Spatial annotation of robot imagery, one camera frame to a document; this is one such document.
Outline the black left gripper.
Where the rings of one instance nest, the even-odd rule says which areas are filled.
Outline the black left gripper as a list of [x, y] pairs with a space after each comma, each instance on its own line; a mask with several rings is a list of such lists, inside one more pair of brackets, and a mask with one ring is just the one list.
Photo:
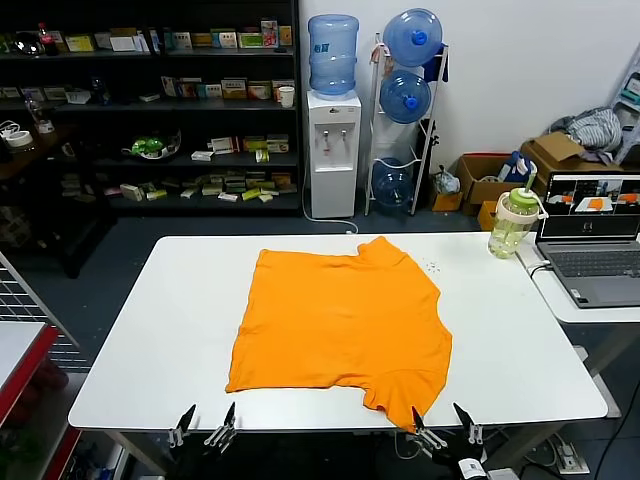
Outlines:
[[[193, 404], [180, 417], [175, 428], [169, 430], [169, 444], [183, 445], [188, 435], [196, 405]], [[204, 445], [229, 445], [235, 436], [235, 403], [229, 407], [223, 424], [218, 427], [204, 442]], [[222, 456], [218, 447], [183, 445], [170, 450], [176, 470], [214, 470]]]

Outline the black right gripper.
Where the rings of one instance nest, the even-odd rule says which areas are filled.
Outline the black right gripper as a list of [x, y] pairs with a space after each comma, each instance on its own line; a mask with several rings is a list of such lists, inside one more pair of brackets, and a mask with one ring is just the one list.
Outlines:
[[414, 422], [414, 437], [423, 449], [436, 449], [432, 453], [432, 460], [449, 469], [455, 479], [488, 479], [481, 458], [484, 452], [483, 427], [476, 424], [470, 414], [458, 403], [453, 408], [467, 432], [467, 441], [462, 443], [448, 442], [427, 428], [422, 415], [415, 406], [411, 407]]

